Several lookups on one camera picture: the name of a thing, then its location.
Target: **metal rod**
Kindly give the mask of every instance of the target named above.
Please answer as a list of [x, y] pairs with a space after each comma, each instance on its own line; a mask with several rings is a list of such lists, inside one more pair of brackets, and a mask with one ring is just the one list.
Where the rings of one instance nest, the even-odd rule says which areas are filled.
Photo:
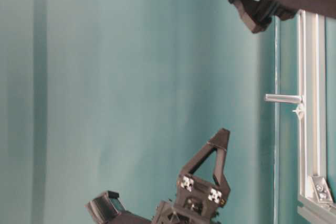
[[302, 102], [302, 97], [300, 95], [265, 94], [265, 101], [299, 104]]
[[[280, 19], [275, 18], [275, 81], [274, 93], [280, 94], [280, 58], [281, 58], [281, 25]], [[279, 194], [280, 194], [280, 104], [274, 104], [274, 210], [273, 224], [279, 223]]]

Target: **white frame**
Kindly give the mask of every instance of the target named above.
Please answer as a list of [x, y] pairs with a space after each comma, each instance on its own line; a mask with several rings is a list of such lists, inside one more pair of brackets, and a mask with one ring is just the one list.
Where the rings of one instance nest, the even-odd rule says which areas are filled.
[[336, 205], [319, 203], [310, 179], [327, 179], [325, 18], [300, 11], [298, 42], [298, 213], [311, 223], [335, 224]]

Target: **metal bracket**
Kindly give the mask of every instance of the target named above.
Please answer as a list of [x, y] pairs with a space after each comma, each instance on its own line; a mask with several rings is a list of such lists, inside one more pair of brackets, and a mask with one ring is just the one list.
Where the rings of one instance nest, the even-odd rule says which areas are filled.
[[303, 103], [300, 103], [295, 110], [293, 110], [292, 112], [295, 112], [295, 114], [298, 116], [298, 119], [301, 120], [304, 117], [304, 112], [305, 112], [305, 106], [303, 105]]
[[334, 201], [330, 193], [330, 188], [327, 184], [327, 181], [324, 177], [311, 176], [310, 177], [313, 188], [314, 195], [318, 203], [330, 204], [333, 205]]

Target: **green wall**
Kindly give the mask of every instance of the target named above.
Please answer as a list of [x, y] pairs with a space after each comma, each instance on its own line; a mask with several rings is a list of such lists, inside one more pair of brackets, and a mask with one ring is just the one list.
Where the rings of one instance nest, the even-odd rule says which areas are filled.
[[220, 127], [232, 192], [219, 221], [272, 222], [273, 25], [252, 35], [227, 0], [14, 7], [0, 30], [5, 223], [92, 223], [84, 204], [106, 189], [150, 218]]
[[325, 31], [327, 65], [327, 171], [328, 183], [336, 199], [336, 20], [327, 18]]

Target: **teal backdrop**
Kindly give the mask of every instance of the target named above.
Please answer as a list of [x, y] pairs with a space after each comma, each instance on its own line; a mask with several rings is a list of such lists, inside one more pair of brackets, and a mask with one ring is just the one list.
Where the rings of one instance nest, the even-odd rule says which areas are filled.
[[1, 223], [92, 223], [84, 204], [107, 189], [151, 218], [220, 127], [232, 192], [218, 220], [272, 223], [273, 24], [251, 34], [227, 0], [0, 8]]
[[326, 83], [327, 83], [327, 176], [336, 199], [336, 20], [326, 19]]

